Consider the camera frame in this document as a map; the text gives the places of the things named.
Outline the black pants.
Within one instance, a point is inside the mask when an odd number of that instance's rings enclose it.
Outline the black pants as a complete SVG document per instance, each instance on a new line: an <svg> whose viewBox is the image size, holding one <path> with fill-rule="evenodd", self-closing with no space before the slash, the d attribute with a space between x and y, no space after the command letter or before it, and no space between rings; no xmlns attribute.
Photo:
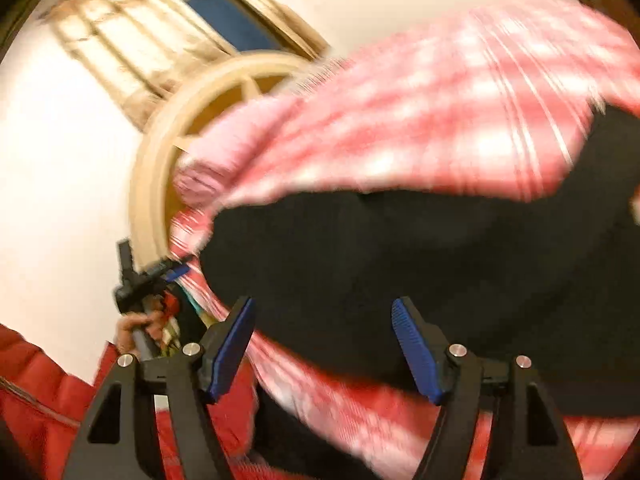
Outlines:
<svg viewBox="0 0 640 480"><path fill-rule="evenodd" d="M408 297L480 356L529 356L562 412L634 416L638 183L638 118L611 106L551 196L300 193L221 211L200 265L222 304L253 298L258 330L326 372L411 389L390 325Z"/></svg>

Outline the pink pillow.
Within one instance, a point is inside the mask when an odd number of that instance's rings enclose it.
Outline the pink pillow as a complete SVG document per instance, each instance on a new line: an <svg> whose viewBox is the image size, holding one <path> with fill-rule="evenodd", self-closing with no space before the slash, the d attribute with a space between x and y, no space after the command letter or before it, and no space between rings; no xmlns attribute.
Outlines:
<svg viewBox="0 0 640 480"><path fill-rule="evenodd" d="M262 96L213 120L177 162L174 188L183 203L210 206L304 103L296 94Z"/></svg>

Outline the cream wooden headboard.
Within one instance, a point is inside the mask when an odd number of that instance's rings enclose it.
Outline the cream wooden headboard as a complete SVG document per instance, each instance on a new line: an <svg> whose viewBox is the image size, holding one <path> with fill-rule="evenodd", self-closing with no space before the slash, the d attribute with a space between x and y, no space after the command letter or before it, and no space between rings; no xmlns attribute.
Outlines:
<svg viewBox="0 0 640 480"><path fill-rule="evenodd" d="M188 130L198 115L229 91L238 89L241 101L254 99L262 94L259 79L286 78L309 65L298 55L277 51L227 56L186 78L152 114L134 160L128 194L130 243L139 269L169 255L167 190L177 157L194 141Z"/></svg>

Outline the left beige curtain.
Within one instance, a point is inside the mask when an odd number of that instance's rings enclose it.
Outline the left beige curtain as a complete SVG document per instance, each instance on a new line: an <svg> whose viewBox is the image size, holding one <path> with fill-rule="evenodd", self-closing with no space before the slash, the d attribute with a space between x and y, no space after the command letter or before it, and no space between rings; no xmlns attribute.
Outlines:
<svg viewBox="0 0 640 480"><path fill-rule="evenodd" d="M238 52L182 0L61 0L47 20L140 130L183 81Z"/></svg>

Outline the beige curtain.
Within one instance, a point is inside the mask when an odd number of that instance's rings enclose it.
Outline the beige curtain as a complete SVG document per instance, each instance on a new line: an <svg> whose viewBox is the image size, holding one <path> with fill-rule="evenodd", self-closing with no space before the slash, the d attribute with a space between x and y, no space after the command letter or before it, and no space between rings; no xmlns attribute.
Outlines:
<svg viewBox="0 0 640 480"><path fill-rule="evenodd" d="M61 0L47 20L140 130L183 81L238 52L182 0Z"/></svg>
<svg viewBox="0 0 640 480"><path fill-rule="evenodd" d="M298 55L308 60L320 58L329 49L326 40L297 13L278 0L240 0L272 32Z"/></svg>

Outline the red plaid bed sheet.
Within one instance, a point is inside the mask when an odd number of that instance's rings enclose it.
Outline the red plaid bed sheet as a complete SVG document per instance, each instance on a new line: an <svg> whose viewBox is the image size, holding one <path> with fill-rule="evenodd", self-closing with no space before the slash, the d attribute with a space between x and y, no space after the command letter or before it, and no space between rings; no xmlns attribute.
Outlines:
<svg viewBox="0 0 640 480"><path fill-rule="evenodd" d="M198 255L206 308L225 315L200 265L217 214L300 193L427 192L530 203L578 162L595 114L639 120L639 50L577 3L475 10L371 46L270 96L305 100L172 244ZM408 479L437 410L411 389L326 372L264 336L247 350L257 408L248 462L262 478ZM634 416L561 411L587 479L639 474Z"/></svg>

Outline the dark window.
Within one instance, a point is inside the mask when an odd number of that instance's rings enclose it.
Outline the dark window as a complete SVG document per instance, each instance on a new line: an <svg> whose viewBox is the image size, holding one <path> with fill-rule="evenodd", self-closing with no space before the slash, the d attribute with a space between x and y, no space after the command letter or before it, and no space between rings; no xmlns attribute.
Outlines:
<svg viewBox="0 0 640 480"><path fill-rule="evenodd" d="M242 0L183 0L240 52L276 50L304 56Z"/></svg>

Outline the right beige curtain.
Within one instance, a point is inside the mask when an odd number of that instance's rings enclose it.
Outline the right beige curtain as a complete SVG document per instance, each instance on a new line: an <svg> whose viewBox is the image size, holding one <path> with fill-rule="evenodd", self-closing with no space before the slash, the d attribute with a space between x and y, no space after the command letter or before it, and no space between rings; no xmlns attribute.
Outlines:
<svg viewBox="0 0 640 480"><path fill-rule="evenodd" d="M320 58L329 49L326 40L297 13L278 0L240 0L272 32L298 55L308 60Z"/></svg>

